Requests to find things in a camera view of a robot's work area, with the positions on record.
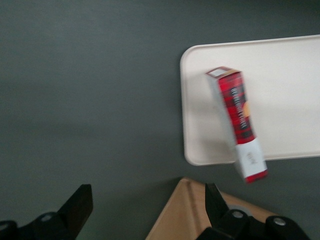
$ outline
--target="white tray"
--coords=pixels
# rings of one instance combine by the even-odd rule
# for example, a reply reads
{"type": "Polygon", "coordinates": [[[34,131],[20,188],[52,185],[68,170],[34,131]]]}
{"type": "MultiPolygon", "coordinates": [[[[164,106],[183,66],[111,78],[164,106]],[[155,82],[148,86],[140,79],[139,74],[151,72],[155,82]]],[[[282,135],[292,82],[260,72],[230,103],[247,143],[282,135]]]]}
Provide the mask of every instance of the white tray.
{"type": "Polygon", "coordinates": [[[251,123],[265,158],[320,155],[320,35],[198,45],[180,62],[184,154],[193,165],[232,163],[205,77],[242,71],[251,123]]]}

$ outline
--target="tartan pattern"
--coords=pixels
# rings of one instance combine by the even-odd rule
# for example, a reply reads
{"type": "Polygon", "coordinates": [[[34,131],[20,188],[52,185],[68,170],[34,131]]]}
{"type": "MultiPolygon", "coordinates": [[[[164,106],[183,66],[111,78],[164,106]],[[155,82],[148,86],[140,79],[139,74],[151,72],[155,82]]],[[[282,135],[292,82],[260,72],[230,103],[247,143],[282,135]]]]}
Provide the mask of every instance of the tartan pattern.
{"type": "Polygon", "coordinates": [[[232,123],[237,144],[251,142],[256,137],[250,125],[249,117],[244,116],[246,95],[240,72],[235,72],[218,80],[221,95],[232,123]]]}

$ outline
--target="gray table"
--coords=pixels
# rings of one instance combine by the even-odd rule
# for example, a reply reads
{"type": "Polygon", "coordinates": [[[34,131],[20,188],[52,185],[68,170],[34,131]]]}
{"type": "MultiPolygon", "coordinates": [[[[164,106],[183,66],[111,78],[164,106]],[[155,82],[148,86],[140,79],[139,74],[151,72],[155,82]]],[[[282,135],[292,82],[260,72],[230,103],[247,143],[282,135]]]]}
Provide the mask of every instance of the gray table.
{"type": "Polygon", "coordinates": [[[183,151],[179,61],[214,44],[320,33],[319,1],[0,2],[0,218],[56,211],[80,184],[94,212],[78,239],[144,239],[187,176],[320,235],[320,158],[232,165],[183,151]]]}

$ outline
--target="red tartan box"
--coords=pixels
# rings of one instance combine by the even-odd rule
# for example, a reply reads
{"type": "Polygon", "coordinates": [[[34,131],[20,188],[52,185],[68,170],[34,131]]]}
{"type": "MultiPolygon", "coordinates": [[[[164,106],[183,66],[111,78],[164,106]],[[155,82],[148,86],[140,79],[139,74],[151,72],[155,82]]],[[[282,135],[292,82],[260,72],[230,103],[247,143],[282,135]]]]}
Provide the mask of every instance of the red tartan box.
{"type": "Polygon", "coordinates": [[[236,168],[247,183],[265,177],[267,165],[250,124],[250,111],[241,71],[221,66],[206,74],[218,103],[227,143],[236,158],[236,168]]]}

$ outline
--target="red packaging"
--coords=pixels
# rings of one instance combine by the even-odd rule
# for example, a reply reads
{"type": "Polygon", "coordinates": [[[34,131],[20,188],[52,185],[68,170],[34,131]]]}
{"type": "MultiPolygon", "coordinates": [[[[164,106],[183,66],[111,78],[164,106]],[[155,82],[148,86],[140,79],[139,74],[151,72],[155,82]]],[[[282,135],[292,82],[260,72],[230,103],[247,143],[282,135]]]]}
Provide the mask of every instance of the red packaging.
{"type": "Polygon", "coordinates": [[[236,167],[247,183],[267,175],[267,165],[250,123],[242,73],[225,66],[206,73],[218,103],[220,117],[236,167]]]}

